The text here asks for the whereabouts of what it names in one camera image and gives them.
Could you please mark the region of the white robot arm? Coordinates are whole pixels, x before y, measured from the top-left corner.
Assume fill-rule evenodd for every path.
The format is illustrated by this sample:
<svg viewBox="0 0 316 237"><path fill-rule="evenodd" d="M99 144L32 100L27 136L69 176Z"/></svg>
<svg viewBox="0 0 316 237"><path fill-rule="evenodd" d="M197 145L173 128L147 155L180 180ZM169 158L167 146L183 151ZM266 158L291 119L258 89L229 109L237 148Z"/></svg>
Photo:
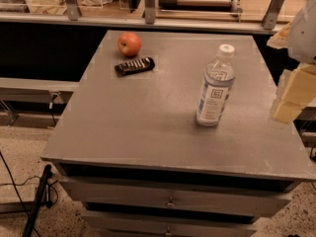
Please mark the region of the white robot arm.
<svg viewBox="0 0 316 237"><path fill-rule="evenodd" d="M278 81L271 118L293 122L316 99L316 0L308 0L293 21L268 40L268 46L286 48L299 62L293 70L284 69Z"/></svg>

